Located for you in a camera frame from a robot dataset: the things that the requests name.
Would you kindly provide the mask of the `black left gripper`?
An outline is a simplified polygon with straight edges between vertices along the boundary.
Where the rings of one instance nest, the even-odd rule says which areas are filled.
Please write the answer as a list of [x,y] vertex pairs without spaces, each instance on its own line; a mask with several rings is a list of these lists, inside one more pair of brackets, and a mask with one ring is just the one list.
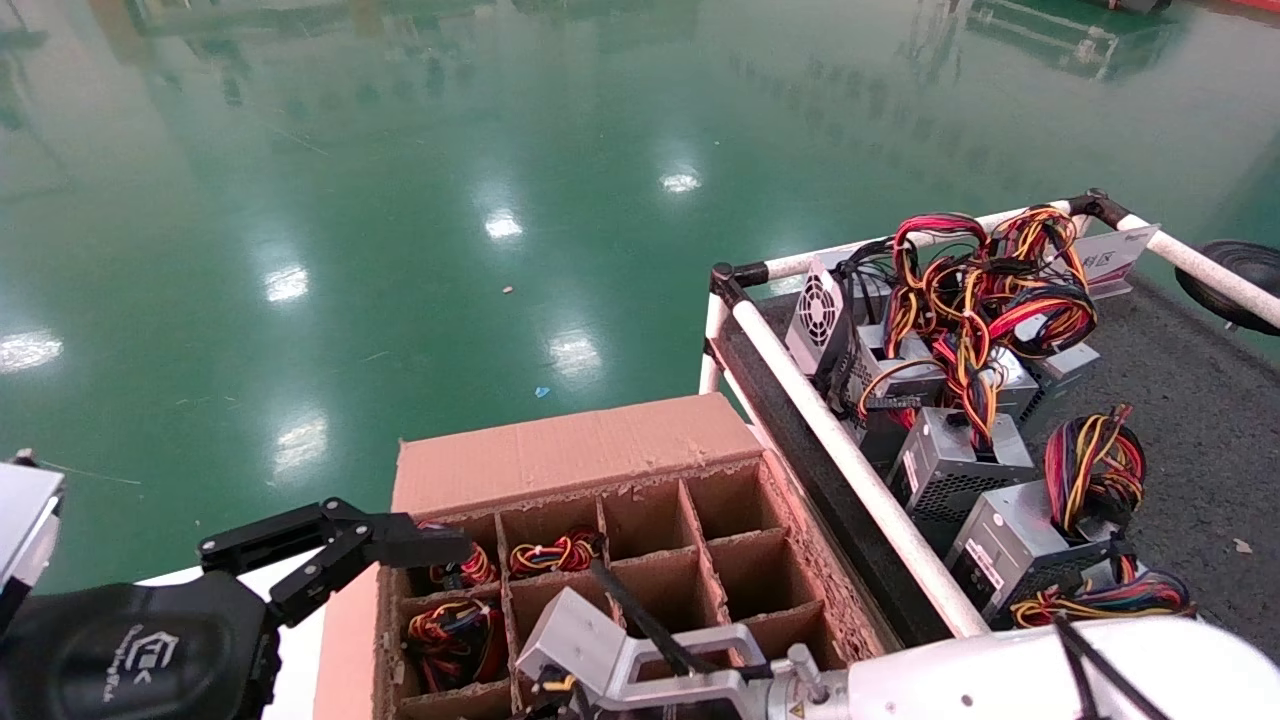
[[280,632],[246,584],[215,571],[27,600],[3,633],[5,719],[259,719]]

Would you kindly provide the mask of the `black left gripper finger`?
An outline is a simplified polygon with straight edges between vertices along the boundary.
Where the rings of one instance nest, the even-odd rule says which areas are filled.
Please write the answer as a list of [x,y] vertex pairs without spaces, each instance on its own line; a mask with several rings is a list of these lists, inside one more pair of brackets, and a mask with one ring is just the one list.
[[407,512],[365,512],[342,498],[224,530],[198,546],[205,571],[233,577],[307,553],[269,591],[269,612],[284,626],[300,625],[372,565],[461,565],[472,552],[472,539],[461,529],[421,528]]

